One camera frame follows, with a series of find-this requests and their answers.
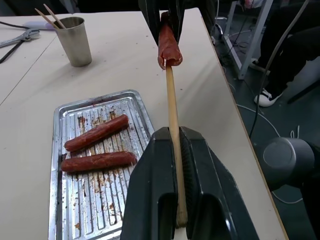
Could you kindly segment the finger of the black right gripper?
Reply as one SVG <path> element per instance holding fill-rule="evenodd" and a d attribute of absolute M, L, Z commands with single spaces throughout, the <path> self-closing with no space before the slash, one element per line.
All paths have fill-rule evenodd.
<path fill-rule="evenodd" d="M 138 6 L 144 16 L 156 45 L 158 45 L 161 25 L 158 0 L 138 0 Z"/>
<path fill-rule="evenodd" d="M 168 0 L 168 11 L 174 38 L 179 43 L 185 13 L 184 0 Z"/>

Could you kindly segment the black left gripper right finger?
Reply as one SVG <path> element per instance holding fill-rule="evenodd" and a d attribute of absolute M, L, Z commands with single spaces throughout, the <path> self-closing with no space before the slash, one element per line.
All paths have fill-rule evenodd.
<path fill-rule="evenodd" d="M 180 128 L 188 240 L 259 240 L 238 186 L 197 131 Z"/>

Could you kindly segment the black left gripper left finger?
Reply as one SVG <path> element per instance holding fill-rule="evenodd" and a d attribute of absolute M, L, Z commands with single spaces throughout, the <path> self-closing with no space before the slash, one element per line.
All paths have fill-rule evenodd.
<path fill-rule="evenodd" d="M 173 240 L 178 186 L 168 127 L 155 131 L 130 175 L 120 240 Z"/>

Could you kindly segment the red sausage with torn end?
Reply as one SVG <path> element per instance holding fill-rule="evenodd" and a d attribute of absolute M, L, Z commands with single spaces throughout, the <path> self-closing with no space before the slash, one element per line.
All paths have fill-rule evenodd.
<path fill-rule="evenodd" d="M 179 66 L 183 62 L 183 56 L 171 28 L 171 19 L 168 11 L 161 14 L 160 23 L 157 61 L 160 68 L 165 70 L 166 64 Z"/>

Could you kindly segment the wooden skewer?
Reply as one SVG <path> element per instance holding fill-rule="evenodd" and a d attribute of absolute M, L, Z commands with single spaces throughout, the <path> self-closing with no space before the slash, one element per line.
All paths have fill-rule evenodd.
<path fill-rule="evenodd" d="M 181 153 L 180 143 L 180 129 L 178 123 L 177 101 L 176 91 L 174 84 L 174 74 L 172 67 L 167 65 L 165 67 L 166 72 L 166 89 L 167 89 L 167 102 L 168 102 L 168 121 L 169 132 L 173 144 L 174 161 L 176 169 L 176 181 L 177 181 L 177 214 L 176 214 L 176 228 L 183 228 L 188 222 L 186 195 L 185 195 L 185 183 L 183 173 L 183 161 Z"/>
<path fill-rule="evenodd" d="M 44 3 L 43 6 L 49 12 L 49 14 L 55 19 L 56 22 L 63 28 L 66 29 L 65 25 L 61 22 L 61 20 L 54 14 L 54 12 Z"/>
<path fill-rule="evenodd" d="M 34 10 L 43 17 L 51 26 L 53 26 L 55 29 L 59 29 L 57 25 L 55 25 L 46 15 L 44 15 L 41 11 L 39 11 L 37 8 L 34 8 Z"/>

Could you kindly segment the silver ribbed metal tray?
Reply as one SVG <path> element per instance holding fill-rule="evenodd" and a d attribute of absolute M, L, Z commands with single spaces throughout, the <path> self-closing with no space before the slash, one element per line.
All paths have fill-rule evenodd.
<path fill-rule="evenodd" d="M 127 115 L 128 128 L 78 153 L 65 142 L 97 125 Z M 133 165 L 68 174 L 69 158 L 128 151 L 140 158 L 154 128 L 140 94 L 124 90 L 58 107 L 53 118 L 48 240 L 113 240 L 121 234 Z"/>

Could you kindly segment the silver metal cup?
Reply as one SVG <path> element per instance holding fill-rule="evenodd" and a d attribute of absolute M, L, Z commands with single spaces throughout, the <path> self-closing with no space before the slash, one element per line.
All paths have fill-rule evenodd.
<path fill-rule="evenodd" d="M 78 16 L 60 19 L 65 28 L 55 30 L 70 64 L 83 67 L 92 62 L 90 45 L 85 28 L 85 20 Z"/>

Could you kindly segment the dark grey robot body joint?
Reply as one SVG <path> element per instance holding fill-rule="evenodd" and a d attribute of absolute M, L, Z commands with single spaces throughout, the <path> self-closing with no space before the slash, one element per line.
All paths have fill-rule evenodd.
<path fill-rule="evenodd" d="M 320 176 L 320 146 L 299 138 L 277 137 L 264 148 L 259 160 L 271 191 L 284 185 L 301 188 Z"/>

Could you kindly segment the white sneaker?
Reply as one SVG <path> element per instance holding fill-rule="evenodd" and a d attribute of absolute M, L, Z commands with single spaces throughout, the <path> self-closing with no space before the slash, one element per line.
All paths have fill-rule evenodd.
<path fill-rule="evenodd" d="M 255 96 L 253 101 L 260 107 L 266 108 L 272 106 L 282 95 L 283 93 L 271 94 L 266 89 L 263 89 L 260 95 Z"/>

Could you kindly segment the pale lilac flat object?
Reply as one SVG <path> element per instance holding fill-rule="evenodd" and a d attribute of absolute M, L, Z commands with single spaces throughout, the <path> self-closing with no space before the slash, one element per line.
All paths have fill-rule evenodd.
<path fill-rule="evenodd" d="M 22 24 L 22 26 L 27 27 L 29 29 L 38 29 L 43 31 L 54 31 L 55 28 L 46 21 L 27 21 Z"/>

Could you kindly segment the person in black trousers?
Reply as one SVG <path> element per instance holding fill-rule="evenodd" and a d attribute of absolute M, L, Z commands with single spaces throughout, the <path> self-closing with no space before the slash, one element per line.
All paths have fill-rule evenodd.
<path fill-rule="evenodd" d="M 281 36 L 301 8 L 300 4 L 281 7 L 273 13 L 260 43 L 260 57 L 251 67 L 264 71 Z M 307 61 L 320 56 L 320 0 L 310 2 L 286 35 L 268 70 L 268 83 L 263 88 L 281 94 Z"/>

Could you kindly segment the black chair leg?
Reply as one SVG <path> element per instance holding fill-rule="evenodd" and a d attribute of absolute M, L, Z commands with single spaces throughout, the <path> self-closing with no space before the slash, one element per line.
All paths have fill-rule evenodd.
<path fill-rule="evenodd" d="M 296 95 L 294 95 L 293 97 L 291 97 L 288 101 L 287 104 L 292 104 L 295 101 L 299 100 L 300 98 L 302 98 L 303 96 L 305 96 L 306 94 L 308 94 L 309 92 L 311 92 L 312 90 L 314 90 L 315 88 L 320 86 L 320 79 L 315 81 L 314 83 L 312 83 L 311 85 L 309 85 L 308 87 L 306 87 L 304 90 L 300 91 L 299 93 L 297 93 Z"/>

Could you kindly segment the silver metal tongs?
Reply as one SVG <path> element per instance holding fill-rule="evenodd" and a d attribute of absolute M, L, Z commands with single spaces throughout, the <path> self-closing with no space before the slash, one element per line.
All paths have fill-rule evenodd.
<path fill-rule="evenodd" d="M 15 38 L 1 41 L 0 48 L 7 47 L 19 42 L 31 41 L 33 39 L 36 39 L 39 36 L 40 36 L 40 31 L 38 29 L 27 29 L 23 34 Z"/>

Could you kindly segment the white metal table frame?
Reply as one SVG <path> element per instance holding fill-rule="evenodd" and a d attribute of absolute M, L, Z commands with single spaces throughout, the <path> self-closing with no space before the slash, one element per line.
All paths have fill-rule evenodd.
<path fill-rule="evenodd" d="M 230 30 L 232 28 L 233 17 L 238 4 L 236 0 L 231 3 L 221 40 L 226 49 L 224 57 L 229 57 L 231 60 L 239 80 L 244 80 L 246 77 L 246 73 L 249 68 L 249 64 L 252 62 L 252 57 L 258 45 L 258 41 L 265 29 L 265 23 L 273 1 L 274 0 L 262 0 L 255 25 L 245 29 L 245 27 L 249 25 L 250 18 L 246 15 L 240 25 L 240 29 L 234 33 L 230 33 Z"/>

